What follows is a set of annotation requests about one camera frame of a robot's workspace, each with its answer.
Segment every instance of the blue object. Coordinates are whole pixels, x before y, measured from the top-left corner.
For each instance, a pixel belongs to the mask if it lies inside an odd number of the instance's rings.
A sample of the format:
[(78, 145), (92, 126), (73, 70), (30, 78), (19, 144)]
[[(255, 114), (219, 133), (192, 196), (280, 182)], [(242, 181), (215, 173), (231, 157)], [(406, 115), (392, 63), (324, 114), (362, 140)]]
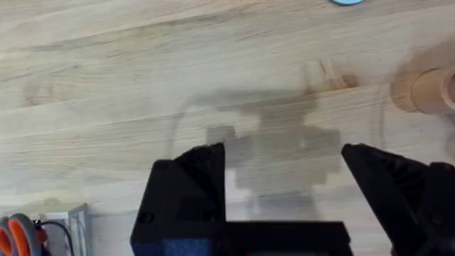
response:
[(344, 5), (344, 6), (359, 4), (359, 3), (363, 2), (363, 0), (331, 0), (331, 1), (335, 4)]

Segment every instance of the wooden cylinder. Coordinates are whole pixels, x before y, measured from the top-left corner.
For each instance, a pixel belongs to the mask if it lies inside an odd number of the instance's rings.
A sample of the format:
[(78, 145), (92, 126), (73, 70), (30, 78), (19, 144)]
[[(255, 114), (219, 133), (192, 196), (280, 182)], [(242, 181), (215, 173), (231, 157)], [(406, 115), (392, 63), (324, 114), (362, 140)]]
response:
[(455, 113), (455, 67), (430, 70), (411, 89), (414, 106), (427, 114)]

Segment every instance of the wooden table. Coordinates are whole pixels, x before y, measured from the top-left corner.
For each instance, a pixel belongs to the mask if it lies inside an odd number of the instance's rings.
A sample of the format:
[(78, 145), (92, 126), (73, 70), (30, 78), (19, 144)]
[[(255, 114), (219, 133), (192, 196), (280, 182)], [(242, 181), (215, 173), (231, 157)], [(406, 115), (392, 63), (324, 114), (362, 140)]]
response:
[(87, 202), (95, 255), (128, 239), (156, 159), (225, 141), (230, 220), (343, 220), (390, 242), (340, 150), (455, 163), (455, 119), (409, 106), (455, 63), (453, 0), (0, 3), (0, 204)]

